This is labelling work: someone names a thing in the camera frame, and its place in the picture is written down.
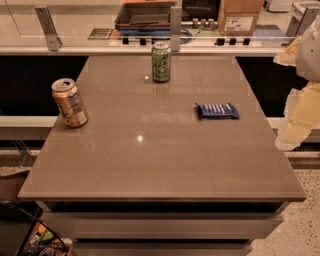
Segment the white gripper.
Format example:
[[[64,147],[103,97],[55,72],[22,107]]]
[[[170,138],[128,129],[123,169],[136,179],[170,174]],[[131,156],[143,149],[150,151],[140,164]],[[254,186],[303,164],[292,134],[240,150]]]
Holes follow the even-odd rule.
[[[275,145],[282,151],[300,146],[320,123],[320,15],[302,36],[295,38],[273,62],[296,66],[297,74],[308,84],[292,89],[287,97],[284,118],[280,122]]]

